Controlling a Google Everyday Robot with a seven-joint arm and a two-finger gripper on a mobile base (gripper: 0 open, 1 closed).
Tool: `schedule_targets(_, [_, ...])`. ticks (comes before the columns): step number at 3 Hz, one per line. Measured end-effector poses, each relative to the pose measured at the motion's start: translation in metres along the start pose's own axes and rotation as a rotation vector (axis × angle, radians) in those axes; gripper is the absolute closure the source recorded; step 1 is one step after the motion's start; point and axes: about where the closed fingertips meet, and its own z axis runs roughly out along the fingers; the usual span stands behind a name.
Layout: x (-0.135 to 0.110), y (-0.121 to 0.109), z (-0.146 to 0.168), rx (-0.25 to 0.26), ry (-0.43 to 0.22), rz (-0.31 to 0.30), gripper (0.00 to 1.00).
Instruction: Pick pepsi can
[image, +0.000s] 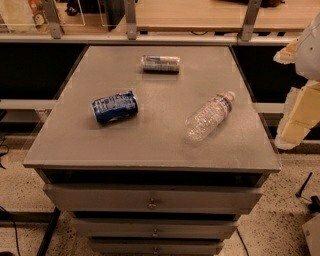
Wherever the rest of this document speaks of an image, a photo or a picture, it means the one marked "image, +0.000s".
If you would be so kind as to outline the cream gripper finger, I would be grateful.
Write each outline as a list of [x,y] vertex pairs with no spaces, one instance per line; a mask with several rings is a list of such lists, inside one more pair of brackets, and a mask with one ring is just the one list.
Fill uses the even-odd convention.
[[292,87],[286,97],[275,145],[281,150],[298,146],[320,122],[320,82],[309,80],[301,89]]
[[292,40],[280,51],[277,51],[273,60],[280,64],[294,64],[296,61],[298,38]]

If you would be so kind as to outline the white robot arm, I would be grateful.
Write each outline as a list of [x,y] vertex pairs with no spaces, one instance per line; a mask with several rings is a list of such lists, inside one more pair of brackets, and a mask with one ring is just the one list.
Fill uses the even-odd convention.
[[301,89],[290,89],[277,128],[276,147],[291,150],[320,123],[320,14],[299,38],[278,51],[273,60],[294,64],[296,73],[307,79]]

